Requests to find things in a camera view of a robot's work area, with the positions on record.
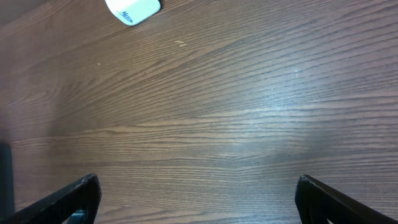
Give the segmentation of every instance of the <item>brown wooden surface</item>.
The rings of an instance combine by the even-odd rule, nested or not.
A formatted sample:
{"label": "brown wooden surface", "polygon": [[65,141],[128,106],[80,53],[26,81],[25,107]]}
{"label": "brown wooden surface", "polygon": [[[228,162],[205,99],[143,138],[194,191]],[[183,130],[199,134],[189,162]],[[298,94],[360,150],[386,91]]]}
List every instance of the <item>brown wooden surface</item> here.
{"label": "brown wooden surface", "polygon": [[299,223],[310,174],[398,218],[398,1],[0,6],[18,209],[95,172],[97,223]]}

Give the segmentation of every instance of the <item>wood grain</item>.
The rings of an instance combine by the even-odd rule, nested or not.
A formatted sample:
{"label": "wood grain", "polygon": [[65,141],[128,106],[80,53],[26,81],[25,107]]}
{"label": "wood grain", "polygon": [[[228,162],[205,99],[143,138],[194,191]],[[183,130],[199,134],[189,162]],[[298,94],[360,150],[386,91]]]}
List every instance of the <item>wood grain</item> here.
{"label": "wood grain", "polygon": [[97,223],[299,223],[306,173],[398,219],[398,1],[27,8],[0,22],[18,209],[95,172]]}

